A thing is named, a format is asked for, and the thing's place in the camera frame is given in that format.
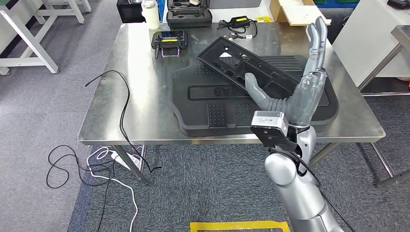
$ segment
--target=power strip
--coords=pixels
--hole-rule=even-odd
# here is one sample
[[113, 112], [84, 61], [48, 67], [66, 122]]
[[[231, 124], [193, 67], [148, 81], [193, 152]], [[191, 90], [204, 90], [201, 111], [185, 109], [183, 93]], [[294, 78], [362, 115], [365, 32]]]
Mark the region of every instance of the power strip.
[[[130, 153], [127, 152], [127, 155], [130, 157], [130, 159], [134, 162], [134, 164], [137, 166], [138, 169], [140, 169], [140, 160], [134, 156], [132, 156]], [[111, 158], [118, 163], [120, 163], [122, 166], [126, 167], [128, 170], [131, 171], [131, 169], [128, 167], [128, 165], [122, 160], [121, 157], [118, 157], [118, 153], [113, 151], [111, 154]]]

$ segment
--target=gray carpet floor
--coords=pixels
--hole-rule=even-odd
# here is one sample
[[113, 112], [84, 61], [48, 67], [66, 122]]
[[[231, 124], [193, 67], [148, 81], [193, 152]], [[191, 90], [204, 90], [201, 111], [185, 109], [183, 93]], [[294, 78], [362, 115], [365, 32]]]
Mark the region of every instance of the gray carpet floor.
[[[19, 67], [11, 69], [11, 76], [0, 76], [0, 231], [95, 231], [98, 225], [104, 189], [81, 185], [74, 160], [63, 165], [71, 173], [63, 188], [49, 189], [45, 184], [52, 148], [61, 143], [72, 146], [82, 164], [91, 151], [77, 141], [77, 135], [96, 83], [83, 85], [103, 71], [120, 19], [116, 1], [90, 0], [90, 4], [93, 13], [84, 14], [85, 25], [75, 17], [59, 17], [42, 41], [60, 66], [59, 75], [45, 67]], [[38, 30], [38, 25], [32, 28], [34, 33]], [[12, 56], [24, 49], [19, 44]], [[379, 87], [405, 84], [389, 79], [373, 88]], [[368, 101], [386, 129], [381, 149], [397, 173], [405, 170], [410, 167], [404, 130], [410, 126], [408, 98]], [[190, 220], [284, 220], [263, 170], [264, 157], [259, 145], [150, 147], [148, 160], [163, 166], [150, 175], [150, 187], [139, 186], [117, 167], [118, 178], [136, 189], [139, 215], [134, 228], [187, 231]], [[324, 191], [358, 231], [409, 230], [409, 182], [373, 187], [387, 174], [370, 145], [343, 145], [315, 169]], [[64, 178], [54, 173], [51, 184]], [[103, 230], [126, 231], [133, 213], [129, 191], [114, 183]]]
[[[0, 76], [0, 231], [67, 230], [80, 181], [74, 160], [67, 160], [70, 181], [61, 189], [48, 188], [47, 154], [65, 143], [84, 162], [91, 150], [77, 135], [97, 83], [84, 84], [103, 71], [114, 44], [121, 24], [116, 2], [90, 0], [92, 14], [80, 6], [85, 25], [74, 16], [55, 21], [42, 45], [60, 74], [46, 67], [18, 67], [11, 68], [10, 76]], [[39, 29], [36, 24], [31, 31]], [[20, 56], [25, 48], [20, 43], [9, 57]], [[56, 175], [57, 181], [64, 178]]]

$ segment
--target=black box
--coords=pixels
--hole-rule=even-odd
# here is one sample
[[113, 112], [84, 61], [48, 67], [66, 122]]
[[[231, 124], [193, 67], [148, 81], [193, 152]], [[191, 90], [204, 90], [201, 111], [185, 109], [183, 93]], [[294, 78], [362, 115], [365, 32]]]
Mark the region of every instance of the black box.
[[129, 0], [118, 0], [117, 8], [123, 23], [142, 23], [145, 18], [142, 16], [141, 2], [130, 3]]

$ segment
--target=black cable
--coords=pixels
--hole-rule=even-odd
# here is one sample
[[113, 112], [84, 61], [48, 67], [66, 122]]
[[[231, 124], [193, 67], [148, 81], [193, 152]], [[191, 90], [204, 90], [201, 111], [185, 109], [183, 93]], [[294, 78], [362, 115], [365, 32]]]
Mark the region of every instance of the black cable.
[[349, 227], [349, 229], [352, 232], [356, 232], [353, 227], [347, 222], [347, 220], [342, 216], [342, 214], [336, 209], [336, 207], [330, 202], [330, 200], [326, 197], [326, 195], [323, 193], [322, 190], [319, 189], [319, 191], [321, 192], [323, 198], [327, 201], [327, 203], [329, 203], [329, 205], [336, 211], [337, 214], [339, 214], [339, 216], [342, 218], [342, 220], [345, 222], [345, 224]]
[[326, 195], [323, 193], [323, 191], [320, 189], [320, 187], [322, 186], [319, 179], [317, 178], [317, 176], [315, 175], [315, 173], [312, 171], [312, 169], [309, 167], [309, 165], [307, 165], [302, 158], [300, 158], [297, 154], [290, 152], [291, 156], [293, 158], [295, 158], [298, 162], [300, 162], [309, 172], [310, 174], [312, 174], [313, 178], [315, 178], [319, 191], [321, 192], [323, 198], [329, 203], [329, 205], [336, 211], [337, 214], [339, 214], [339, 216], [342, 218], [342, 220], [345, 222], [345, 224], [349, 227], [349, 229], [352, 232], [356, 232], [353, 227], [347, 222], [347, 220], [342, 216], [342, 214], [338, 211], [338, 209], [336, 209], [336, 207], [330, 202], [330, 200], [326, 197]]
[[108, 71], [102, 73], [101, 75], [97, 76], [96, 78], [92, 79], [91, 81], [89, 81], [89, 82], [88, 82], [87, 84], [85, 84], [84, 86], [87, 87], [87, 86], [88, 86], [89, 84], [91, 84], [93, 81], [97, 80], [98, 78], [104, 76], [105, 74], [107, 74], [107, 73], [109, 73], [109, 72], [114, 72], [114, 73], [117, 73], [119, 76], [121, 76], [122, 80], [124, 81], [125, 85], [127, 86], [127, 93], [128, 93], [128, 95], [127, 95], [127, 100], [125, 101], [124, 107], [122, 108], [121, 116], [120, 116], [120, 119], [119, 119], [119, 130], [121, 131], [121, 133], [122, 133], [122, 135], [124, 136], [125, 140], [127, 140], [127, 143], [128, 143], [128, 144], [132, 147], [132, 149], [137, 153], [137, 156], [139, 156], [139, 157], [144, 161], [144, 163], [146, 164], [146, 166], [147, 166], [147, 168], [148, 168], [148, 170], [149, 170], [150, 173], [153, 172], [155, 169], [162, 168], [161, 166], [158, 166], [158, 167], [155, 167], [155, 168], [151, 169], [150, 166], [149, 166], [149, 164], [148, 164], [148, 162], [144, 159], [144, 157], [142, 157], [142, 155], [138, 152], [138, 150], [134, 147], [134, 145], [131, 144], [131, 141], [130, 141], [130, 139], [128, 138], [128, 135], [127, 135], [127, 133], [125, 132], [125, 129], [124, 129], [124, 116], [125, 116], [125, 112], [126, 112], [126, 110], [127, 110], [128, 102], [130, 101], [131, 93], [130, 93], [130, 87], [128, 86], [127, 80], [125, 79], [124, 75], [123, 75], [122, 73], [118, 72], [117, 70], [108, 70]]
[[[252, 20], [249, 19], [249, 21], [251, 23], [253, 23], [254, 27], [255, 27], [255, 35], [252, 36], [252, 38], [255, 38], [258, 35], [258, 27], [256, 26], [256, 20]], [[250, 25], [246, 26], [246, 27], [240, 27], [243, 29], [243, 31], [237, 31], [232, 29], [231, 27], [231, 23], [227, 22], [226, 20], [220, 20], [219, 21], [219, 25], [218, 25], [218, 29], [220, 28], [228, 28], [228, 30], [232, 31], [234, 33], [234, 39], [236, 38], [240, 38], [240, 39], [245, 39], [245, 36], [240, 36], [240, 34], [245, 34], [246, 33], [246, 28], [250, 27]]]
[[295, 153], [293, 153], [293, 152], [290, 152], [289, 154], [290, 154], [294, 159], [296, 159], [299, 163], [301, 163], [301, 164], [306, 168], [306, 170], [308, 170], [308, 171], [310, 172], [310, 174], [312, 174], [313, 178], [315, 178], [315, 180], [316, 180], [316, 182], [317, 182], [318, 188], [320, 188], [322, 185], [321, 185], [321, 183], [320, 183], [318, 177], [316, 176], [316, 174], [315, 174], [315, 173], [312, 171], [312, 169], [309, 167], [309, 165], [307, 165], [307, 164], [302, 160], [302, 158], [300, 158], [297, 154], [295, 154]]
[[250, 21], [253, 23], [253, 25], [255, 26], [255, 35], [253, 36], [253, 38], [255, 38], [258, 35], [258, 27], [256, 26], [256, 20], [251, 20]]
[[104, 204], [102, 205], [102, 208], [103, 208], [103, 209], [102, 209], [102, 213], [101, 213], [100, 222], [98, 223], [97, 232], [100, 230], [100, 226], [101, 226], [101, 223], [102, 223], [102, 221], [103, 221], [102, 219], [103, 219], [103, 217], [104, 217], [105, 204], [107, 203], [108, 187], [110, 186], [111, 179], [114, 178], [114, 176], [115, 176], [115, 171], [114, 171], [114, 164], [116, 163], [115, 159], [113, 160], [113, 161], [114, 161], [114, 162], [113, 162], [113, 165], [111, 165], [111, 166], [113, 167], [113, 177], [108, 178], [108, 184], [107, 184], [107, 187], [105, 188]]
[[[67, 147], [67, 148], [69, 148], [73, 153], [72, 153], [72, 154], [66, 154], [66, 155], [64, 155], [64, 156], [62, 156], [62, 157], [60, 157], [60, 158], [58, 158], [54, 163], [52, 163], [51, 160], [50, 160], [51, 154], [52, 154], [56, 149], [58, 149], [58, 148], [60, 148], [60, 147]], [[105, 188], [104, 205], [102, 206], [103, 209], [102, 209], [102, 214], [101, 214], [101, 218], [100, 218], [100, 223], [98, 224], [98, 229], [97, 229], [97, 232], [98, 232], [98, 231], [100, 230], [101, 222], [103, 221], [102, 219], [103, 219], [103, 216], [104, 216], [105, 204], [106, 204], [106, 201], [107, 201], [108, 187], [110, 186], [111, 179], [115, 177], [114, 164], [116, 163], [116, 161], [115, 161], [115, 160], [111, 160], [111, 161], [104, 162], [104, 163], [101, 163], [101, 164], [92, 164], [92, 165], [87, 166], [87, 168], [83, 168], [83, 167], [80, 166], [78, 156], [77, 156], [77, 154], [75, 153], [74, 149], [72, 149], [72, 148], [71, 148], [70, 146], [68, 146], [68, 145], [59, 145], [59, 146], [56, 146], [53, 150], [50, 151], [50, 153], [48, 153], [48, 162], [51, 164], [51, 167], [50, 167], [50, 169], [49, 169], [48, 172], [47, 172], [47, 177], [46, 177], [46, 179], [45, 179], [45, 182], [46, 182], [46, 184], [47, 184], [47, 186], [48, 186], [49, 188], [58, 189], [58, 188], [64, 186], [64, 185], [67, 183], [68, 179], [70, 178], [70, 173], [69, 173], [66, 169], [61, 168], [61, 167], [58, 167], [58, 166], [56, 165], [61, 159], [63, 159], [64, 157], [68, 157], [68, 156], [72, 156], [72, 157], [75, 158], [75, 162], [76, 162], [77, 168], [78, 168], [78, 176], [80, 177], [81, 182], [83, 182], [85, 185], [94, 187], [94, 186], [101, 186], [101, 185], [107, 184], [107, 187]], [[112, 172], [113, 172], [113, 176], [111, 176], [111, 171], [110, 171], [110, 168], [111, 168], [111, 167], [105, 166], [105, 164], [111, 163], [111, 162], [113, 163], [113, 164], [111, 165], [111, 167], [112, 167]], [[98, 169], [98, 170], [92, 170], [92, 171], [93, 171], [93, 172], [100, 172], [100, 171], [108, 170], [108, 176], [109, 176], [109, 178], [108, 178], [107, 181], [105, 181], [105, 182], [103, 182], [103, 183], [100, 183], [100, 184], [95, 184], [95, 185], [94, 185], [94, 184], [87, 183], [87, 182], [84, 181], [84, 179], [81, 177], [80, 169], [81, 169], [81, 170], [84, 170], [84, 171], [86, 171], [86, 172], [91, 172], [91, 170], [88, 169], [88, 168], [91, 168], [91, 167], [101, 167], [101, 166], [104, 167], [104, 168], [103, 168], [103, 169]], [[59, 185], [59, 186], [57, 186], [57, 187], [51, 186], [51, 185], [49, 184], [49, 182], [48, 182], [48, 179], [49, 179], [49, 176], [50, 176], [50, 172], [51, 172], [51, 170], [52, 170], [53, 168], [60, 169], [60, 170], [65, 171], [65, 172], [67, 173], [67, 178], [66, 178], [66, 180], [64, 181], [64, 183], [62, 183], [61, 185]]]

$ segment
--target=white bottle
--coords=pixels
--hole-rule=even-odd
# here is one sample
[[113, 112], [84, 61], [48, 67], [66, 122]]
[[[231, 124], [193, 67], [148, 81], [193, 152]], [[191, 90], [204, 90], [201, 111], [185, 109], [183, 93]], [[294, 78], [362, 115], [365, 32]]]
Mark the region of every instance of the white bottle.
[[142, 15], [148, 24], [149, 29], [155, 30], [160, 27], [160, 16], [158, 14], [158, 4], [155, 0], [142, 1]]

